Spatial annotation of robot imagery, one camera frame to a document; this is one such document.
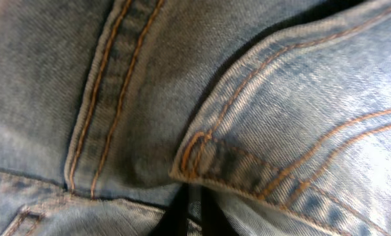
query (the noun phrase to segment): flat-felled seam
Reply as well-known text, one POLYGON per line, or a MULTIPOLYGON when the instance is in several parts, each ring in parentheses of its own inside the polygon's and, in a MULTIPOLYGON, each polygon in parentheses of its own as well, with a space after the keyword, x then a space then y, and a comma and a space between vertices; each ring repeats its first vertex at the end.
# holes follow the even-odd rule
POLYGON ((383 126, 383 127, 379 127, 379 128, 376 128, 376 129, 373 129, 373 130, 370 130, 370 131, 367 131, 367 132, 363 132, 349 140, 347 140, 345 143, 343 143, 341 146, 339 146, 338 148, 334 149, 334 151, 331 152, 331 154, 328 156, 328 158, 325 160, 324 164, 322 164, 322 166, 320 166, 316 171, 315 173, 312 175, 311 178, 307 179, 304 181, 304 183, 302 183, 301 185, 299 185, 299 187, 295 190, 295 192, 290 196, 289 200, 285 203, 285 206, 287 208, 290 207, 291 203, 293 201, 295 201, 297 199, 297 197, 305 190, 307 189, 310 184, 312 182, 314 182, 315 180, 317 180, 323 173, 324 171, 328 168, 328 166, 331 164, 332 160, 340 154, 341 151, 344 151, 346 148, 348 148, 349 146, 351 146, 352 144, 356 143, 357 141, 360 141, 361 139, 365 138, 365 137, 368 137, 370 135, 373 135, 373 134, 377 134, 377 133, 380 133, 380 132, 384 132, 386 130, 391 130, 391 124, 389 125, 386 125, 386 126, 383 126))
MULTIPOLYGON (((263 165, 265 167, 267 167, 269 170, 273 171, 273 172, 278 172, 278 171, 281 171, 282 168, 278 168, 278 167, 275 167, 273 165, 271 165, 270 163, 266 162, 266 161, 263 161, 261 160, 260 158, 258 158, 256 155, 253 155, 245 150, 242 150, 242 149, 239 149, 238 147, 234 147, 234 146, 230 146, 229 144, 227 144, 226 142, 222 141, 222 140, 218 140, 216 138, 211 138, 210 141, 212 142, 215 142, 217 144, 220 144, 226 148, 230 148, 240 154, 243 154, 244 156, 246 157, 249 157, 250 159, 252 159, 253 161, 257 162, 258 164, 260 165, 263 165)), ((271 204, 271 205, 274 205, 274 206, 279 206, 281 210, 284 210, 284 211, 289 211, 289 212, 294 212, 292 210, 289 210, 287 207, 284 207, 283 205, 276 205, 276 204, 273 204, 273 203, 270 203, 268 201, 266 201, 263 197, 263 195, 261 193, 254 193, 252 191, 247 191, 245 189, 242 189, 240 186, 236 186, 235 184, 231 184, 231 183, 227 183, 225 180, 222 180, 220 178, 218 178, 218 176, 215 176, 213 174, 203 174, 201 176, 199 176, 202 180, 215 180, 215 181, 218 181, 222 184, 225 184, 227 185, 227 187, 231 187, 235 190, 238 190, 238 191, 241 191, 241 192, 244 192, 246 194, 249 194, 253 197, 255 197, 256 199, 258 200, 261 200, 261 201, 265 201, 267 202, 268 204, 271 204)), ((290 179, 293 179, 293 180, 296 180, 298 181, 300 184, 303 184, 304 181, 303 180, 300 180, 298 179, 296 176, 294 176, 293 174, 290 174, 289 175, 290 179)), ((328 194, 325 194, 325 192, 320 189, 319 187, 317 186, 314 186, 314 189, 322 196, 324 197, 327 197, 328 199, 330 199, 332 202, 338 204, 340 207, 342 207, 344 210, 347 210, 348 212, 352 213, 354 216, 358 217, 360 220, 364 221, 368 226, 370 227, 373 227, 375 228, 377 231, 381 232, 382 234, 384 235, 388 235, 387 232, 385 232, 385 230, 383 230, 381 227, 379 227, 377 224, 373 223, 370 219, 366 218, 365 216, 361 215, 357 210, 354 210, 353 208, 347 206, 347 205, 343 205, 341 204, 342 201, 337 199, 335 196, 332 196, 332 197, 329 197, 328 194)))
POLYGON ((79 137, 79 141, 78 141, 77 146, 76 146, 75 155, 73 156, 72 165, 70 167, 69 181, 70 181, 70 184, 71 184, 71 187, 72 187, 72 192, 75 189, 75 182, 74 182, 73 178, 74 178, 74 174, 75 174, 75 171, 76 171, 76 165, 77 165, 79 157, 80 157, 80 155, 82 153, 83 142, 85 141, 86 133, 87 133, 87 131, 88 131, 90 125, 91 125, 91 119, 93 117, 94 108, 96 106, 96 97, 97 97, 97 94, 98 94, 100 82, 102 80, 102 74, 104 73, 106 65, 108 63, 108 56, 110 54, 111 47, 113 45, 113 41, 114 41, 114 39, 115 39, 115 37, 117 35, 118 28, 119 28, 121 22, 123 21, 124 16, 128 12, 128 9, 129 9, 129 7, 131 5, 131 2, 132 2, 132 0, 127 0, 127 2, 124 4, 123 9, 121 10, 120 14, 118 15, 117 19, 114 22, 110 38, 108 39, 106 47, 104 49, 104 55, 102 57, 100 69, 98 71, 98 75, 97 75, 97 78, 96 78, 96 81, 95 81, 95 84, 94 84, 94 87, 93 87, 93 91, 92 91, 91 104, 89 105, 89 109, 88 109, 88 112, 86 114, 85 124, 83 125, 82 131, 81 131, 81 134, 80 134, 80 137, 79 137))
POLYGON ((135 50, 133 52, 133 57, 131 59, 131 63, 130 63, 129 69, 127 71, 127 75, 126 75, 126 77, 124 79, 124 84, 123 84, 123 86, 121 88, 121 92, 120 92, 120 95, 119 95, 119 98, 118 98, 117 110, 115 112, 115 117, 114 117, 113 123, 111 124, 110 130, 108 131, 108 134, 107 134, 106 142, 105 142, 105 145, 104 145, 104 152, 102 153, 102 156, 100 158, 100 162, 99 162, 98 168, 97 168, 97 170, 95 172, 94 178, 93 178, 92 183, 91 183, 91 198, 94 198, 94 191, 95 191, 95 188, 96 188, 96 183, 98 181, 100 173, 102 172, 102 169, 104 168, 105 161, 108 158, 108 152, 110 150, 110 144, 111 144, 112 136, 113 136, 113 133, 114 133, 116 127, 117 127, 117 124, 118 124, 121 112, 123 111, 123 100, 124 100, 124 97, 125 97, 126 90, 127 90, 128 85, 129 85, 129 82, 131 80, 131 76, 133 75, 134 66, 136 65, 137 57, 138 57, 138 55, 140 53, 140 49, 143 46, 143 40, 146 37, 146 34, 148 33, 149 28, 152 25, 152 23, 154 22, 157 14, 159 13, 160 8, 163 5, 163 2, 164 2, 164 0, 158 0, 157 1, 156 7, 155 7, 153 13, 151 13, 151 15, 150 15, 146 25, 144 26, 142 32, 140 33, 140 36, 138 37, 137 46, 136 46, 136 48, 135 48, 135 50))
POLYGON ((26 219, 29 213, 30 212, 28 208, 22 212, 19 212, 18 216, 20 215, 20 217, 16 220, 15 224, 11 227, 10 231, 8 231, 6 234, 2 236, 12 236, 19 229, 19 226, 26 219))
POLYGON ((287 176, 289 175, 292 171, 296 170, 299 166, 301 166, 301 164, 303 164, 305 161, 309 160, 310 158, 312 158, 312 156, 315 154, 315 152, 321 147, 322 143, 326 140, 328 140, 329 138, 333 137, 335 134, 337 134, 338 132, 340 132, 342 129, 350 126, 350 125, 353 125, 353 124, 356 124, 356 123, 359 123, 359 122, 362 122, 364 120, 367 120, 367 119, 370 119, 370 118, 374 118, 374 117, 379 117, 379 116, 382 116, 382 115, 388 115, 388 114, 391 114, 391 109, 386 109, 386 110, 383 110, 383 111, 377 111, 377 112, 374 112, 374 113, 370 113, 370 114, 367 114, 367 115, 362 115, 361 117, 357 117, 355 119, 352 119, 352 120, 349 120, 345 123, 343 123, 342 125, 339 125, 335 128, 333 128, 331 131, 329 131, 328 133, 324 134, 319 140, 317 140, 315 142, 315 144, 308 150, 307 153, 305 153, 300 159, 297 159, 295 160, 294 163, 292 163, 291 165, 289 165, 288 167, 284 168, 281 173, 279 174, 279 176, 277 178, 275 178, 268 186, 267 188, 263 191, 263 195, 264 197, 266 197, 267 195, 271 194, 271 192, 277 187, 279 186, 280 182, 287 176))
POLYGON ((205 138, 205 133, 202 131, 196 132, 192 136, 192 138, 190 139, 188 144, 186 145, 186 148, 184 149, 184 153, 182 154, 182 157, 181 157, 181 166, 180 166, 181 173, 187 175, 188 177, 191 173, 190 171, 188 171, 188 160, 190 158, 191 151, 192 151, 194 145, 196 144, 196 142, 199 140, 199 138, 205 138))
MULTIPOLYGON (((262 71, 269 63, 271 63, 272 61, 274 61, 278 56, 280 56, 281 54, 287 52, 287 51, 290 51, 290 50, 293 50, 293 49, 299 49, 299 48, 306 48, 306 47, 311 47, 311 46, 314 46, 314 45, 318 45, 318 44, 321 44, 321 43, 324 43, 324 42, 328 42, 330 40, 333 40, 333 39, 336 39, 336 38, 339 38, 339 37, 343 37, 343 36, 346 36, 346 35, 349 35, 351 33, 354 33, 354 32, 357 32, 357 31, 360 31, 362 30, 363 28, 366 28, 367 26, 370 26, 371 24, 375 23, 376 21, 380 20, 383 16, 386 16, 387 14, 390 14, 391 13, 391 7, 387 10, 385 10, 384 12, 382 12, 381 14, 377 15, 376 17, 373 17, 367 21, 365 21, 364 23, 358 25, 358 26, 355 26, 353 28, 350 28, 350 29, 347 29, 347 30, 344 30, 342 32, 339 32, 339 33, 335 33, 335 34, 332 34, 332 35, 329 35, 327 37, 324 37, 324 38, 321 38, 321 39, 316 39, 316 40, 313 40, 311 42, 307 42, 307 43, 297 43, 297 44, 294 44, 294 45, 290 45, 290 46, 286 46, 280 50, 278 50, 276 53, 274 53, 273 55, 271 55, 270 57, 268 57, 268 59, 263 62, 259 68, 255 69, 254 71, 252 71, 250 74, 248 74, 248 76, 246 78, 244 78, 242 84, 240 84, 238 86, 238 88, 234 91, 234 95, 228 100, 228 102, 225 104, 225 106, 223 107, 222 111, 220 112, 220 115, 214 125, 214 127, 210 128, 209 131, 207 132, 207 136, 211 136, 213 134, 213 132, 219 127, 219 125, 221 124, 224 116, 226 115, 229 107, 233 104, 234 100, 238 97, 239 93, 243 90, 243 88, 245 87, 245 85, 256 75, 258 74, 260 71, 262 71)), ((204 148, 205 146, 205 143, 207 142, 207 139, 205 139, 205 141, 202 143, 202 147, 204 148)), ((197 165, 199 163, 199 160, 201 158, 201 155, 197 155, 197 157, 195 158, 194 160, 194 164, 193 166, 195 166, 195 169, 194 170, 197 170, 197 165)), ((267 195, 269 193, 271 193, 271 191, 273 190, 273 188, 266 188, 267 192, 264 193, 264 195, 267 195)))
MULTIPOLYGON (((214 176, 205 176, 203 178, 203 181, 207 181, 207 182, 211 182, 213 184, 216 184, 216 185, 220 185, 222 187, 225 187, 225 188, 228 188, 228 189, 232 189, 236 192, 239 192, 239 193, 242 193, 242 195, 245 195, 245 196, 250 196, 254 199, 258 199, 258 196, 256 194, 253 194, 253 193, 250 193, 248 191, 245 191, 243 189, 240 189, 239 187, 233 185, 233 184, 228 184, 225 180, 222 180, 220 178, 216 178, 214 176)), ((280 207, 279 205, 276 205, 276 204, 273 204, 273 203, 270 203, 268 201, 265 201, 263 200, 267 205, 270 205, 270 206, 274 206, 274 207, 280 207)), ((336 227, 333 227, 333 226, 330 226, 329 224, 326 224, 326 223, 323 223, 323 222, 320 222, 310 216, 307 216, 305 214, 302 214, 302 213, 298 213, 298 212, 295 212, 293 210, 289 210, 289 209, 284 209, 282 210, 284 212, 287 212, 289 214, 292 214, 292 215, 295 215, 299 218, 302 218, 303 220, 306 220, 307 222, 311 223, 311 224, 314 224, 315 226, 318 226, 320 228, 323 228, 323 229, 326 229, 328 231, 331 231, 333 233, 338 233, 340 235, 351 235, 350 233, 348 232, 345 232, 339 228, 336 228, 336 227)))
POLYGON ((207 142, 211 139, 211 135, 205 135, 203 142, 201 143, 200 149, 198 150, 198 153, 195 157, 194 164, 193 164, 193 169, 191 172, 189 172, 190 178, 197 178, 198 177, 198 164, 201 160, 201 155, 204 152, 204 149, 206 147, 207 142))

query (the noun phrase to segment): jeans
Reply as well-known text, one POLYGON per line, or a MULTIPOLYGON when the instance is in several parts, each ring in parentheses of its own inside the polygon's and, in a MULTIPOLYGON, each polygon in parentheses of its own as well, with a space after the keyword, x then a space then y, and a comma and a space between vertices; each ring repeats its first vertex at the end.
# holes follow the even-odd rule
POLYGON ((391 0, 0 0, 0 235, 145 235, 181 182, 391 235, 391 0))

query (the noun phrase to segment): faded denim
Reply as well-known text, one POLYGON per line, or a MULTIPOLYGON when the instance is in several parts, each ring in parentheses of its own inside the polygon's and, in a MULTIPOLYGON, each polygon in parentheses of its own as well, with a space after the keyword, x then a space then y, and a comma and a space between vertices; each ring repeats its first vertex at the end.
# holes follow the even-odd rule
POLYGON ((180 182, 241 235, 391 235, 391 0, 322 4, 0 0, 0 235, 145 235, 180 182))

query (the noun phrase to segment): orange stitching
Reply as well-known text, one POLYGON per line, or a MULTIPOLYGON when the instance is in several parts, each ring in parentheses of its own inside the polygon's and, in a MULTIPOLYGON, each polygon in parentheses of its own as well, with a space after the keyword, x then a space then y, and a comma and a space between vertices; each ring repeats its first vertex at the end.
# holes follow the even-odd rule
POLYGON ((190 178, 197 178, 197 168, 198 168, 198 163, 201 160, 201 154, 204 152, 204 149, 206 147, 207 141, 211 139, 211 136, 206 135, 204 136, 204 140, 201 143, 200 149, 198 150, 197 157, 194 160, 193 163, 193 170, 191 171, 190 178))
POLYGON ((280 182, 293 170, 298 168, 301 164, 303 164, 305 161, 309 160, 313 154, 321 147, 322 143, 329 139, 330 137, 334 136, 337 132, 342 130, 343 128, 349 127, 350 125, 353 125, 355 123, 359 123, 361 121, 364 121, 366 119, 378 117, 381 115, 388 115, 391 114, 391 109, 385 110, 385 111, 378 111, 375 113, 370 113, 361 117, 358 117, 356 119, 353 119, 351 121, 345 122, 344 124, 335 127, 333 130, 322 136, 309 151, 303 155, 300 159, 297 159, 292 165, 285 168, 283 171, 281 171, 280 175, 274 179, 268 187, 264 190, 263 195, 266 197, 269 195, 279 184, 280 182))
POLYGON ((153 23, 155 17, 157 16, 157 14, 158 14, 162 4, 163 4, 163 0, 159 0, 157 2, 156 8, 154 9, 152 15, 149 17, 148 23, 144 26, 143 31, 140 34, 139 38, 138 38, 137 46, 136 46, 136 49, 134 50, 133 58, 131 59, 130 67, 129 67, 129 70, 128 70, 127 75, 126 75, 126 78, 125 78, 125 81, 124 81, 124 84, 123 84, 123 88, 121 89, 121 93, 119 95, 119 100, 118 100, 118 104, 117 104, 117 112, 115 114, 114 121, 113 121, 113 123, 111 125, 110 131, 109 131, 108 136, 106 138, 105 148, 104 148, 104 152, 103 152, 103 154, 101 156, 101 160, 99 162, 98 170, 96 171, 96 173, 94 175, 94 178, 93 178, 93 181, 92 181, 92 186, 91 186, 91 197, 92 198, 94 197, 96 181, 98 180, 99 174, 102 171, 102 167, 104 166, 106 157, 108 155, 108 150, 110 148, 112 134, 114 133, 114 130, 115 130, 117 124, 118 124, 119 116, 120 116, 120 114, 121 114, 121 112, 123 110, 123 99, 124 99, 125 91, 126 91, 128 85, 129 85, 131 75, 133 74, 133 69, 134 69, 134 65, 136 64, 137 56, 138 56, 138 54, 140 52, 140 49, 142 48, 143 40, 144 40, 148 30, 149 30, 149 27, 151 26, 151 24, 153 23))
POLYGON ((12 236, 13 233, 16 232, 16 230, 18 230, 20 224, 26 219, 26 216, 28 216, 29 213, 30 213, 29 209, 26 209, 25 211, 23 211, 21 213, 21 217, 19 217, 16 220, 16 223, 12 226, 12 229, 10 229, 10 231, 7 232, 6 236, 12 236))
MULTIPOLYGON (((250 197, 252 197, 252 198, 258 199, 258 195, 255 195, 255 194, 246 192, 246 191, 244 191, 244 190, 242 190, 242 189, 237 188, 236 186, 234 186, 234 185, 232 185, 232 184, 227 184, 224 180, 218 179, 218 178, 216 178, 216 177, 214 177, 214 176, 206 176, 206 177, 205 177, 205 180, 207 180, 207 181, 209 181, 209 182, 212 182, 213 184, 218 184, 218 185, 227 187, 227 188, 232 189, 232 190, 234 190, 234 191, 242 192, 242 193, 244 193, 246 196, 250 196, 250 197)), ((269 203, 269 202, 267 202, 267 201, 265 201, 265 202, 268 203, 269 205, 276 206, 275 204, 269 203)), ((311 218, 311 217, 309 217, 309 216, 307 216, 307 215, 304 215, 304 214, 301 214, 301 213, 298 213, 298 212, 295 212, 295 211, 289 210, 289 209, 284 209, 284 211, 289 212, 289 213, 291 213, 291 214, 294 214, 294 215, 296 215, 297 217, 302 218, 303 220, 306 220, 307 222, 313 223, 314 225, 319 226, 319 227, 321 227, 321 228, 323 228, 323 229, 326 229, 326 230, 328 230, 328 231, 331 231, 331 232, 333 232, 333 233, 339 233, 339 234, 341 234, 341 235, 351 235, 351 234, 349 234, 349 233, 347 233, 347 232, 345 232, 345 231, 343 231, 343 230, 341 230, 341 229, 338 229, 338 228, 335 228, 335 227, 330 226, 330 225, 328 225, 328 224, 319 222, 319 221, 317 221, 317 220, 315 220, 315 219, 313 219, 313 218, 311 218)))
POLYGON ((330 193, 325 192, 324 190, 318 188, 317 186, 311 185, 311 188, 314 191, 317 191, 318 193, 320 193, 321 195, 324 195, 324 196, 328 197, 330 200, 332 200, 332 202, 340 205, 342 208, 346 209, 347 211, 352 213, 354 216, 356 216, 360 220, 363 220, 367 224, 373 226, 379 233, 382 233, 383 235, 389 235, 385 230, 383 230, 383 228, 381 228, 377 224, 373 223, 370 219, 368 219, 364 215, 360 214, 357 210, 354 210, 352 207, 350 207, 347 204, 341 202, 335 196, 331 195, 330 193))
MULTIPOLYGON (((345 35, 348 35, 350 33, 354 33, 356 31, 359 31, 363 28, 365 28, 366 26, 376 22, 377 20, 381 19, 383 16, 387 15, 391 13, 391 8, 387 9, 386 11, 384 11, 383 13, 379 14, 378 16, 364 22, 363 24, 361 25, 358 25, 356 27, 353 27, 351 29, 348 29, 348 30, 345 30, 345 31, 342 31, 340 33, 336 33, 336 34, 333 34, 333 35, 330 35, 328 37, 324 37, 322 39, 317 39, 315 41, 311 41, 311 42, 308 42, 308 43, 298 43, 298 44, 294 44, 294 45, 291 45, 291 46, 286 46, 282 49, 280 49, 279 51, 277 51, 275 54, 271 55, 271 57, 269 57, 265 62, 263 62, 259 68, 257 68, 256 70, 252 71, 242 82, 242 84, 240 84, 240 86, 238 86, 238 88, 236 89, 236 91, 234 92, 234 95, 231 97, 231 99, 226 103, 226 105, 223 107, 222 111, 220 112, 220 115, 214 125, 213 128, 211 128, 208 133, 207 133, 207 136, 211 136, 212 133, 218 128, 218 126, 220 125, 220 123, 222 122, 226 112, 228 111, 229 107, 232 105, 232 103, 234 102, 234 100, 238 97, 239 93, 242 91, 242 89, 245 87, 245 85, 258 73, 260 72, 262 69, 264 69, 270 62, 272 62, 274 59, 276 59, 280 54, 284 53, 284 52, 287 52, 288 50, 292 50, 292 49, 299 49, 299 48, 304 48, 304 47, 310 47, 310 46, 313 46, 313 45, 317 45, 317 44, 320 44, 320 43, 324 43, 326 41, 330 41, 332 39, 336 39, 337 37, 342 37, 342 36, 345 36, 345 35)), ((198 166, 198 163, 199 163, 199 158, 200 157, 197 157, 197 159, 194 161, 194 170, 193 172, 196 171, 196 168, 198 166)), ((287 170, 284 170, 282 172, 282 174, 284 174, 285 176, 287 176, 287 170)), ((274 189, 274 187, 271 188, 271 190, 269 190, 269 188, 266 189, 266 191, 264 192, 264 195, 267 195, 269 193, 271 193, 271 191, 274 189)))
POLYGON ((35 221, 35 223, 32 225, 32 227, 30 228, 30 230, 28 230, 28 232, 26 233, 25 236, 32 235, 32 233, 37 229, 37 226, 39 225, 39 223, 41 223, 42 218, 43 218, 43 215, 40 215, 38 217, 38 219, 35 221))
POLYGON ((197 140, 203 136, 204 136, 204 132, 197 132, 191 139, 190 143, 187 145, 187 148, 185 149, 184 154, 182 155, 182 162, 181 162, 182 172, 186 171, 186 165, 187 165, 188 158, 190 157, 191 149, 193 148, 194 144, 196 144, 197 140))
POLYGON ((108 39, 108 42, 105 47, 105 51, 104 51, 104 55, 103 55, 100 69, 98 72, 98 76, 96 78, 95 85, 93 87, 91 104, 89 105, 89 110, 88 110, 88 113, 86 116, 85 125, 83 126, 82 133, 79 137, 79 142, 77 143, 77 148, 76 148, 75 156, 73 158, 72 167, 70 168, 69 180, 72 185, 72 191, 75 189, 75 182, 73 180, 73 176, 74 176, 74 173, 76 170, 77 160, 79 159, 79 156, 82 152, 83 141, 85 140, 86 133, 87 133, 87 131, 89 129, 89 125, 91 123, 91 118, 93 116, 93 110, 94 110, 94 107, 96 104, 96 95, 98 94, 99 85, 102 80, 102 74, 104 73, 106 64, 108 62, 108 55, 111 51, 111 46, 112 46, 113 40, 114 40, 115 36, 117 35, 118 27, 119 27, 120 23, 122 22, 125 14, 127 13, 128 9, 130 7, 130 4, 131 4, 131 0, 128 0, 126 2, 125 6, 123 7, 123 10, 121 11, 120 15, 118 16, 117 20, 115 21, 115 24, 112 28, 111 36, 108 39))
MULTIPOLYGON (((200 136, 202 136, 204 133, 202 132, 198 132, 197 133, 197 137, 193 138, 194 140, 197 140, 200 136)), ((222 141, 222 140, 218 140, 217 138, 212 138, 211 139, 212 141, 220 144, 220 145, 223 145, 223 146, 226 146, 227 148, 230 148, 244 156, 247 156, 247 157, 250 157, 252 160, 256 161, 258 164, 260 165, 264 165, 265 167, 271 169, 272 171, 274 172, 277 172, 279 170, 278 167, 274 167, 273 165, 271 165, 270 163, 267 163, 261 159, 259 159, 257 156, 251 154, 251 153, 248 153, 247 151, 245 150, 242 150, 242 149, 239 149, 238 147, 234 147, 234 146, 230 146, 229 144, 227 144, 226 142, 222 141)), ((241 190, 240 188, 238 188, 237 186, 233 185, 233 184, 228 184, 226 183, 224 180, 219 180, 217 178, 215 178, 214 176, 212 175, 206 175, 205 176, 206 179, 210 179, 210 180, 216 180, 222 184, 225 184, 227 186, 230 186, 234 189, 239 189, 241 190)), ((296 176, 294 176, 293 174, 289 174, 288 175, 289 178, 291 179, 294 179, 296 181, 298 181, 300 184, 304 184, 304 181, 298 179, 296 176)), ((335 196, 332 196, 330 195, 329 193, 325 192, 324 190, 320 189, 319 187, 317 186, 314 186, 314 185, 311 185, 310 186, 313 190, 319 192, 320 194, 328 197, 330 200, 332 200, 334 203, 340 205, 342 208, 346 209, 348 212, 352 213, 354 216, 358 217, 360 220, 363 220, 365 223, 373 226, 377 231, 379 231, 380 233, 384 234, 384 235, 389 235, 385 230, 383 230, 381 227, 379 227, 377 224, 373 223, 371 220, 367 219, 365 216, 363 216, 362 214, 360 214, 357 210, 354 210, 352 207, 342 203, 340 200, 338 200, 335 196)), ((264 196, 263 195, 255 195, 254 193, 251 193, 252 196, 255 196, 257 199, 260 199, 260 200, 264 200, 264 196)), ((291 210, 289 210, 286 206, 281 206, 280 209, 282 210, 288 210, 290 212, 292 212, 293 214, 298 214, 297 212, 293 212, 291 210)))
POLYGON ((343 150, 345 150, 348 146, 352 145, 353 143, 371 135, 371 134, 376 134, 376 133, 379 133, 379 132, 384 132, 386 130, 390 130, 391 129, 391 125, 386 125, 384 127, 381 127, 381 128, 376 128, 374 130, 370 130, 368 132, 364 132, 360 135, 357 135, 356 137, 353 137, 351 139, 349 139, 348 141, 346 141, 345 143, 343 143, 343 145, 341 145, 340 147, 338 147, 336 150, 334 150, 330 156, 327 158, 327 160, 324 162, 324 164, 322 164, 322 166, 314 173, 314 175, 308 179, 307 181, 305 181, 303 184, 299 185, 298 189, 296 189, 296 191, 292 194, 292 196, 289 198, 289 200, 286 202, 285 206, 286 207, 289 207, 291 205, 291 203, 305 190, 307 189, 310 184, 317 180, 324 172, 325 170, 328 168, 328 166, 330 165, 331 161, 343 150))
POLYGON ((246 157, 249 157, 251 158, 253 161, 255 161, 256 163, 260 164, 260 165, 263 165, 267 168, 269 168, 272 172, 278 172, 279 171, 279 168, 278 167, 275 167, 273 165, 271 165, 270 163, 266 162, 266 161, 263 161, 262 159, 258 158, 256 155, 253 155, 247 151, 244 151, 242 149, 239 149, 238 147, 234 147, 234 146, 230 146, 229 144, 225 143, 224 141, 222 140, 218 140, 216 138, 213 138, 212 141, 220 144, 220 145, 223 145, 223 146, 226 146, 227 148, 230 148, 236 152, 238 152, 239 154, 242 154, 246 157))

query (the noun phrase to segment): blue denim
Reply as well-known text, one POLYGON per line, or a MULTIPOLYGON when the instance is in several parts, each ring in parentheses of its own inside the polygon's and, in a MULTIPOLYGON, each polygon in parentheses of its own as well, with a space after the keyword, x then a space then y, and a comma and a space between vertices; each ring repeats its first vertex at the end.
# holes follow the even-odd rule
POLYGON ((0 235, 146 235, 180 182, 391 235, 391 0, 328 2, 0 0, 0 235))

